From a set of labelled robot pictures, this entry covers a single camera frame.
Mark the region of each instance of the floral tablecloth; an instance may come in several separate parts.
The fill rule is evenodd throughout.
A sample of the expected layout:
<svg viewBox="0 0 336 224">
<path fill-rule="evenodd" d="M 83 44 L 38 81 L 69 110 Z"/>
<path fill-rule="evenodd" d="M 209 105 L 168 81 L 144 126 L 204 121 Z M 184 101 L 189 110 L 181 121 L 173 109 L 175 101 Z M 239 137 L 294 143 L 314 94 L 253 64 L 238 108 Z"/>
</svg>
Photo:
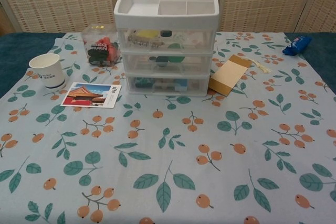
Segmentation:
<svg viewBox="0 0 336 224">
<path fill-rule="evenodd" d="M 0 99 L 0 223 L 334 223 L 336 96 L 283 33 L 217 33 L 212 72 L 259 61 L 228 97 L 129 95 L 122 63 L 56 39 L 67 86 L 27 69 Z M 72 82 L 122 85 L 114 109 L 60 106 Z"/>
</svg>

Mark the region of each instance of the red building postcard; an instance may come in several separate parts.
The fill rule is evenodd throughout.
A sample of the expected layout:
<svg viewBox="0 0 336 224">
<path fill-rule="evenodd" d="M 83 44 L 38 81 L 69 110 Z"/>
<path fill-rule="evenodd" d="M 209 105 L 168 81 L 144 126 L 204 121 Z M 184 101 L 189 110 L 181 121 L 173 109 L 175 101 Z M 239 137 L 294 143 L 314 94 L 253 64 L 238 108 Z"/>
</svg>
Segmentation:
<svg viewBox="0 0 336 224">
<path fill-rule="evenodd" d="M 62 106 L 114 108 L 121 85 L 74 82 Z"/>
</svg>

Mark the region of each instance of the blue snack bag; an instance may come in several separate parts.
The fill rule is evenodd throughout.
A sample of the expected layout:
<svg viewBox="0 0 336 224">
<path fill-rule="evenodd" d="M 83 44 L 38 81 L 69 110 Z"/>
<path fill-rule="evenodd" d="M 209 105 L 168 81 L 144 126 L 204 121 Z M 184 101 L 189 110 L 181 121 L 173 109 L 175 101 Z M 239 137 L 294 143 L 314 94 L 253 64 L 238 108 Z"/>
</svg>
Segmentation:
<svg viewBox="0 0 336 224">
<path fill-rule="evenodd" d="M 296 38 L 291 44 L 289 44 L 282 53 L 285 55 L 297 55 L 298 53 L 302 52 L 310 43 L 311 38 L 309 37 L 298 37 Z"/>
</svg>

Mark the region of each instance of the paper cup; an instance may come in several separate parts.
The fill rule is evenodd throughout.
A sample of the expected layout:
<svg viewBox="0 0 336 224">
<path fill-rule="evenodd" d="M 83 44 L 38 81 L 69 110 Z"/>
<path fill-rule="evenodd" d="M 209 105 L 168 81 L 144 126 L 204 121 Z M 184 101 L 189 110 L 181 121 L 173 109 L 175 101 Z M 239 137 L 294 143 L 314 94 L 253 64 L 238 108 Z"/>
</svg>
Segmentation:
<svg viewBox="0 0 336 224">
<path fill-rule="evenodd" d="M 36 56 L 29 62 L 29 66 L 37 72 L 44 86 L 50 90 L 58 90 L 63 88 L 65 76 L 57 54 L 44 54 Z"/>
</svg>

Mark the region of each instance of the brown cardboard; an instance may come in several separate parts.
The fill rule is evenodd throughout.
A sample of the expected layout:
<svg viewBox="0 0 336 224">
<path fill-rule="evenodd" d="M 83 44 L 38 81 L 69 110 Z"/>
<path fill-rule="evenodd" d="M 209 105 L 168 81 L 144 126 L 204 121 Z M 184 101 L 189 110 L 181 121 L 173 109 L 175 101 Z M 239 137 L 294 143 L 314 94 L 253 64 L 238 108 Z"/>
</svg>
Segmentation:
<svg viewBox="0 0 336 224">
<path fill-rule="evenodd" d="M 228 96 L 234 85 L 251 65 L 250 60 L 232 55 L 211 77 L 209 88 Z"/>
</svg>

